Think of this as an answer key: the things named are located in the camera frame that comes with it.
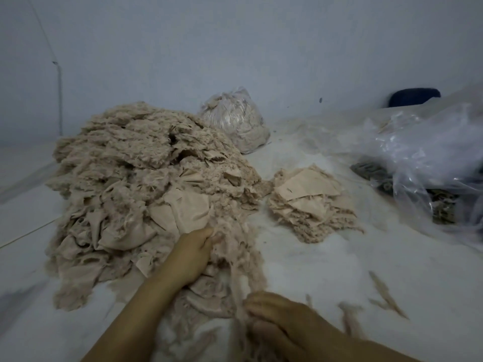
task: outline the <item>wall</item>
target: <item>wall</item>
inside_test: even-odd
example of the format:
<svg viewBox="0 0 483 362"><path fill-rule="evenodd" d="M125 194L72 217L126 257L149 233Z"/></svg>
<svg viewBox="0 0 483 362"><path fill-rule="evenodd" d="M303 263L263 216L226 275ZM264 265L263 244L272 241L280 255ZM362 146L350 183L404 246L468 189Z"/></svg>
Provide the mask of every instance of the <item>wall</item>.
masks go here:
<svg viewBox="0 0 483 362"><path fill-rule="evenodd" d="M57 70L27 0L0 0L0 146L57 136Z"/></svg>
<svg viewBox="0 0 483 362"><path fill-rule="evenodd" d="M238 85L270 121L483 79L483 0L33 3L63 68L67 133L116 104L195 112Z"/></svg>

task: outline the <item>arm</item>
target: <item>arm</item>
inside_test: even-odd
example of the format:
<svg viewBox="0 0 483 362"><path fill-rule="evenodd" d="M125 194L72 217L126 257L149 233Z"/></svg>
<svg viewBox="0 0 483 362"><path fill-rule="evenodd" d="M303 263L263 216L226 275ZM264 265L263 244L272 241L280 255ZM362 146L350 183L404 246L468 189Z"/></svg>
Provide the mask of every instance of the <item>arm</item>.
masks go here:
<svg viewBox="0 0 483 362"><path fill-rule="evenodd" d="M181 235L166 261L139 287L82 362L148 361L164 312L181 288L206 268L212 233L206 228Z"/></svg>
<svg viewBox="0 0 483 362"><path fill-rule="evenodd" d="M257 318L253 333L290 362L418 362L380 344L350 338L305 304L274 293L252 293L244 305Z"/></svg>

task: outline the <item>tied plastic bag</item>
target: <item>tied plastic bag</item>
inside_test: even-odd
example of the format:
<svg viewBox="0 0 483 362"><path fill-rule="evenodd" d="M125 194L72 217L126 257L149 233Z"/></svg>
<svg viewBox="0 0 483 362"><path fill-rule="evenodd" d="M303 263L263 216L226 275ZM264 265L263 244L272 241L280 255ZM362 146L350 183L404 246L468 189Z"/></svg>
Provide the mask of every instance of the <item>tied plastic bag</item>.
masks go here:
<svg viewBox="0 0 483 362"><path fill-rule="evenodd" d="M417 230L431 236L445 230L467 244L481 242L482 118L478 104L462 103L429 118L401 111L382 126L367 120L352 149L360 157L352 169L392 194Z"/></svg>
<svg viewBox="0 0 483 362"><path fill-rule="evenodd" d="M241 153L253 152L270 138L270 130L245 88L213 95L198 115L210 127L224 131Z"/></svg>

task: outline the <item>hand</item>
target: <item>hand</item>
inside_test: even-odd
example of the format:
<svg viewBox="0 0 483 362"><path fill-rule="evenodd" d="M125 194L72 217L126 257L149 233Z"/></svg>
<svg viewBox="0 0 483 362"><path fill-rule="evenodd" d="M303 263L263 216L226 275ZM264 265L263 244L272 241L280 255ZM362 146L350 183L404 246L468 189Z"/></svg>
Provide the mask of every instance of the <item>hand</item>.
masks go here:
<svg viewBox="0 0 483 362"><path fill-rule="evenodd" d="M207 227L181 235L158 272L167 275L179 288L196 281L210 260L212 233L213 229Z"/></svg>
<svg viewBox="0 0 483 362"><path fill-rule="evenodd" d="M305 304L269 292L255 292L244 301L257 320L251 330L290 362L352 360L350 339Z"/></svg>

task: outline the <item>thin cord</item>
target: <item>thin cord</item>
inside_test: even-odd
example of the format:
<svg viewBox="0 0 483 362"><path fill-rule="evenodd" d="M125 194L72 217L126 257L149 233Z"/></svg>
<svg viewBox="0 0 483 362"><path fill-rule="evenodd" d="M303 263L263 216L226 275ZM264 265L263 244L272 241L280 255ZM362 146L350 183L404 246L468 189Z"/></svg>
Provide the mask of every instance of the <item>thin cord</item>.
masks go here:
<svg viewBox="0 0 483 362"><path fill-rule="evenodd" d="M57 218L57 219L53 219L52 221L49 221L49 222L47 222L47 223L43 224L42 226L37 227L35 230L29 231L28 233L23 234L22 236L19 236L19 237L15 238L15 239L9 240L9 241L7 241L6 243L1 244L1 245L0 245L0 249L5 248L7 245L10 245L11 243L16 242L17 240L20 240L22 237L26 237L27 235L30 235L30 234L34 233L35 231L40 230L40 229L42 229L43 227L45 227L45 226L47 226L47 225L50 225L52 222L57 221L59 218Z"/></svg>
<svg viewBox="0 0 483 362"><path fill-rule="evenodd" d="M44 35L45 41L47 42L47 46L49 47L50 55L52 58L52 63L57 67L58 134L59 136L63 136L64 135L64 99L62 94L62 68L60 67L59 61L57 60L57 56L54 52L54 49L52 48L52 44L50 43L47 33L45 32L44 26L40 21L39 14L37 13L37 10L33 6L32 0L27 0L27 2L32 8L35 18L39 23L40 30L42 30L42 34Z"/></svg>

